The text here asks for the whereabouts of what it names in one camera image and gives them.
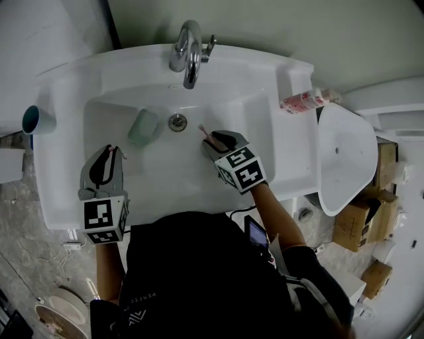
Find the soap bar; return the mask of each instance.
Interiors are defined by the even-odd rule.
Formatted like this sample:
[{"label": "soap bar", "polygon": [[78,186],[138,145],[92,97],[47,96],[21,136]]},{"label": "soap bar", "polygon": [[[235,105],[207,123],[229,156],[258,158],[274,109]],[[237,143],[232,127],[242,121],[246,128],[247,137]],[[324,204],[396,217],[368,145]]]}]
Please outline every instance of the soap bar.
[{"label": "soap bar", "polygon": [[142,109],[128,132],[128,139],[139,146],[145,146],[152,140],[152,135],[159,123],[159,117],[147,109]]}]

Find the person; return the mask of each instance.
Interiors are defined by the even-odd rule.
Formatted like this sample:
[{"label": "person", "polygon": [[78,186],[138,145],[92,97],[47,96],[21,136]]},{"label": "person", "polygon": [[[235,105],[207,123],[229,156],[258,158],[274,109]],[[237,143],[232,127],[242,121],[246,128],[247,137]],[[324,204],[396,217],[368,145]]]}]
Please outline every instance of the person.
[{"label": "person", "polygon": [[90,304],[92,338],[353,337],[353,307],[295,221],[267,184],[250,192],[287,274],[225,214],[186,212],[133,226],[127,274],[116,244],[95,247],[101,300]]}]

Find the chrome faucet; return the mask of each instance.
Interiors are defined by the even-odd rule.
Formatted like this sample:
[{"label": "chrome faucet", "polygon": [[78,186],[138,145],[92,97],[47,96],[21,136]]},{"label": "chrome faucet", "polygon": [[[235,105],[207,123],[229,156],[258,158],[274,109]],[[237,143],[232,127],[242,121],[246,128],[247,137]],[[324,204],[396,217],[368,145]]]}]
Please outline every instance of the chrome faucet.
[{"label": "chrome faucet", "polygon": [[185,68],[183,85],[193,89],[199,76],[201,62],[208,62],[212,49],[217,43],[214,36],[205,49],[202,49],[200,26],[197,21],[187,20],[181,27],[178,41],[172,45],[170,69],[181,72]]}]

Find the sink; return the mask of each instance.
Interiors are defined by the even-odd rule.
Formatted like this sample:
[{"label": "sink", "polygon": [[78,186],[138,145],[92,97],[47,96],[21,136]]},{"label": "sink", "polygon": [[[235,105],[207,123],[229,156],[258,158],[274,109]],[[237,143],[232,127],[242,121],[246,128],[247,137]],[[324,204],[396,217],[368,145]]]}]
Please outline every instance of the sink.
[{"label": "sink", "polygon": [[374,129],[362,117],[330,103],[319,118],[321,189],[319,203],[334,216],[367,186],[378,161]]},{"label": "sink", "polygon": [[[79,228],[80,171],[106,144],[118,145],[127,224],[154,222],[182,211],[221,213],[249,207],[218,178],[201,141],[206,131],[241,133],[260,154],[268,183],[279,200],[319,190],[315,114],[281,112],[279,100],[311,88],[313,66],[273,54],[216,46],[202,64],[194,89],[184,73],[169,70],[171,45],[108,52],[66,64],[38,77],[44,108],[56,130],[34,136],[34,164],[44,219],[49,228]],[[152,142],[132,144],[127,133],[141,109],[160,119]],[[181,132],[168,126],[176,114],[187,119]]]}]

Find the phone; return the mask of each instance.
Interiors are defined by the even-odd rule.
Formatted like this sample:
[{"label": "phone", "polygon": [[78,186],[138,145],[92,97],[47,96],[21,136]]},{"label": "phone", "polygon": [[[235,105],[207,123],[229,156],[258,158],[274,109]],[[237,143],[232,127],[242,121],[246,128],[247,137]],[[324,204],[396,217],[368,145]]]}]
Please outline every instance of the phone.
[{"label": "phone", "polygon": [[253,245],[264,252],[268,251],[266,232],[250,215],[244,217],[244,233]]}]

